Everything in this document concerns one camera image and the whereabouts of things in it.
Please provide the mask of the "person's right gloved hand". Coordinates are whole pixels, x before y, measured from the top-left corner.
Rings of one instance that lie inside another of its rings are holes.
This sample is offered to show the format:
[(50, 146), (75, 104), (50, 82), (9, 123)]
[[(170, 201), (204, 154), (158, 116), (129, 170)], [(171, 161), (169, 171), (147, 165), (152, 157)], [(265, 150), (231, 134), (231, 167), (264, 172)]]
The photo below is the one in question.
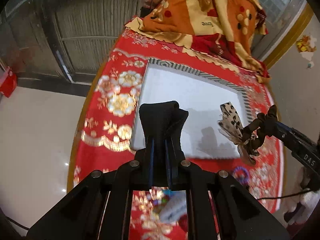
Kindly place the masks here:
[[(296, 175), (296, 181), (293, 185), (292, 193), (299, 193), (300, 191), (308, 191), (309, 188), (302, 189), (306, 183), (309, 182), (309, 178), (307, 178), (306, 170), (304, 167), (301, 167)], [(281, 223), (285, 228), (287, 228), (289, 225), (293, 224), (304, 224), (311, 214), (313, 213), (316, 205), (319, 201), (319, 191), (317, 192), (308, 192), (305, 194), (301, 194), (298, 196), (292, 196), (289, 198), (286, 198), (283, 201), (283, 210), (281, 215)], [(284, 215), (287, 213), (292, 213), (296, 210), (298, 207), (298, 204), (301, 205), (299, 210), (291, 219), (288, 221), (285, 220)]]

